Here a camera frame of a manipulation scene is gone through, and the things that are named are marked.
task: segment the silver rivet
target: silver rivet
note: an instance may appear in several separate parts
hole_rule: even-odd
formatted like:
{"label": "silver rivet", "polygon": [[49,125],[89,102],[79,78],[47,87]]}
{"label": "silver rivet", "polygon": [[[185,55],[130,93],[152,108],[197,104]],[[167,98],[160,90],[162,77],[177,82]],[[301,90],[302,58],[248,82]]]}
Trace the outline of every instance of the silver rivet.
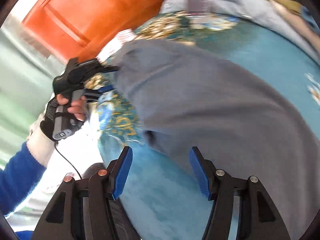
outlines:
{"label": "silver rivet", "polygon": [[69,181],[72,181],[72,179],[73,179],[73,177],[72,176],[65,176],[64,178],[63,178],[63,181],[64,182],[69,182]]}
{"label": "silver rivet", "polygon": [[107,170],[100,170],[100,171],[98,171],[98,175],[99,175],[99,176],[105,176],[107,173],[108,173]]}
{"label": "silver rivet", "polygon": [[251,177],[250,177],[250,180],[251,180],[252,182],[254,182],[254,183],[256,183],[256,182],[259,181],[256,176],[251,176]]}
{"label": "silver rivet", "polygon": [[216,174],[218,176],[223,176],[224,175],[224,171],[223,170],[216,170]]}

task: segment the gray pants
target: gray pants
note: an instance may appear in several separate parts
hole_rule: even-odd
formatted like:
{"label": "gray pants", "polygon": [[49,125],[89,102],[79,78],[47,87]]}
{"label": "gray pants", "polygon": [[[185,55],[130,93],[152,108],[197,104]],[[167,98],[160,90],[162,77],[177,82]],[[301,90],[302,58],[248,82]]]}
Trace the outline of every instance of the gray pants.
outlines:
{"label": "gray pants", "polygon": [[[83,174],[83,179],[90,178],[99,170],[105,169],[103,163],[95,163],[91,165]],[[110,201],[110,210],[113,221],[116,226],[120,240],[140,240],[140,236],[132,226],[120,199]],[[89,198],[83,198],[83,218],[84,218],[84,232],[86,240],[93,240],[91,222],[90,222],[90,209],[89,209]]]}

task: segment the wire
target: wire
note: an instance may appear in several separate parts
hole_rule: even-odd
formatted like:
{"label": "wire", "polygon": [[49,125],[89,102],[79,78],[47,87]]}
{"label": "wire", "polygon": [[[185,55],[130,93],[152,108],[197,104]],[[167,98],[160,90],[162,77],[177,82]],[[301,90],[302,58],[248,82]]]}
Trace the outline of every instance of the wire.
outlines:
{"label": "wire", "polygon": [[78,175],[79,175],[79,177],[80,177],[80,179],[82,179],[82,177],[81,177],[81,175],[80,175],[80,173],[79,173],[79,171],[76,169],[76,167],[75,166],[73,166],[72,165],[72,163],[70,162],[70,161],[68,161],[68,159],[65,157],[65,156],[63,156],[62,154],[61,154],[61,152],[59,152],[58,151],[58,149],[57,149],[57,145],[58,145],[58,143],[57,142],[55,142],[55,144],[54,144],[54,148],[56,149],[56,151],[62,156],[62,158],[64,158],[74,169],[75,169],[75,171],[78,173]]}

